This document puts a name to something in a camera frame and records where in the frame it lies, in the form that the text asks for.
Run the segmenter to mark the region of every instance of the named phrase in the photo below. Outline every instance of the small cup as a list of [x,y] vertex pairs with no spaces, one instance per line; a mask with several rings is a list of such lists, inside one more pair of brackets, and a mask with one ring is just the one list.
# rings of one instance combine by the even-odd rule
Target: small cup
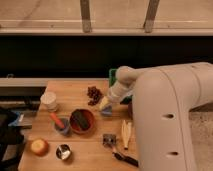
[[56,149],[56,156],[61,160],[67,160],[70,155],[72,155],[72,151],[67,144],[61,144]]
[[49,112],[55,112],[58,109],[56,102],[56,94],[54,92],[45,92],[41,98],[41,103],[44,104]]
[[56,124],[54,124],[54,128],[55,128],[60,134],[62,134],[62,135],[64,135],[64,136],[68,136],[69,133],[70,133],[70,123],[69,123],[69,120],[66,119],[66,118],[59,118],[59,119],[63,122],[65,128],[64,128],[64,129],[61,129],[61,128],[59,128]]

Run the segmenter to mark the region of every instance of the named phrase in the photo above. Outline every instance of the bowl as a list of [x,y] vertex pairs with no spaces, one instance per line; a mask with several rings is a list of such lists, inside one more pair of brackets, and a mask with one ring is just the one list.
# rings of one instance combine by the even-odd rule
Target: bowl
[[[89,126],[86,130],[83,130],[77,123],[76,121],[73,119],[73,113],[76,112],[76,110],[78,110],[79,112],[81,112],[84,116],[84,118],[87,120]],[[92,112],[90,112],[87,109],[76,109],[75,111],[73,111],[71,113],[70,116],[70,126],[72,128],[72,131],[77,133],[77,134],[86,134],[89,133],[93,128],[94,128],[94,124],[95,124],[95,118],[94,115],[92,114]]]

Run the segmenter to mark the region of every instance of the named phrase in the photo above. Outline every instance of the food item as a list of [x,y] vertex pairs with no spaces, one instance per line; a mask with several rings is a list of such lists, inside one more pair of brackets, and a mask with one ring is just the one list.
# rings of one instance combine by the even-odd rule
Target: food item
[[42,138],[33,140],[30,146],[30,150],[38,156],[45,155],[48,152],[48,149],[49,144]]
[[91,106],[96,105],[103,97],[103,94],[99,89],[96,88],[96,86],[88,87],[87,95],[92,98],[92,100],[88,102],[88,105]]
[[84,116],[84,114],[80,110],[75,110],[72,113],[72,118],[75,121],[75,123],[82,129],[87,130],[90,127],[90,124],[87,120],[87,118]]
[[63,122],[56,116],[55,113],[51,113],[50,114],[51,119],[55,122],[55,124],[60,128],[60,129],[64,129],[65,126],[63,124]]

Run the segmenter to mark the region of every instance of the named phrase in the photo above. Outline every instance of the white container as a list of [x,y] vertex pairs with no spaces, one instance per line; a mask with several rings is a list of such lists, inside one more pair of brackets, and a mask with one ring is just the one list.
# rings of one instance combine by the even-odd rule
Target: white container
[[54,92],[45,92],[41,98],[41,103],[44,104],[49,112],[55,112],[58,109],[56,94]]

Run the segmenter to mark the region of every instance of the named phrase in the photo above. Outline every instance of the black handle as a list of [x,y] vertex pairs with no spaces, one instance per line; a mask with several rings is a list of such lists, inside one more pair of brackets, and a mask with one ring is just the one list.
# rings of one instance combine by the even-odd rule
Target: black handle
[[138,161],[135,160],[135,159],[133,159],[132,157],[125,156],[123,160],[124,160],[125,162],[129,163],[129,164],[132,164],[133,166],[138,167]]
[[138,161],[129,156],[120,155],[119,153],[114,153],[114,156],[118,160],[125,161],[133,166],[138,167]]

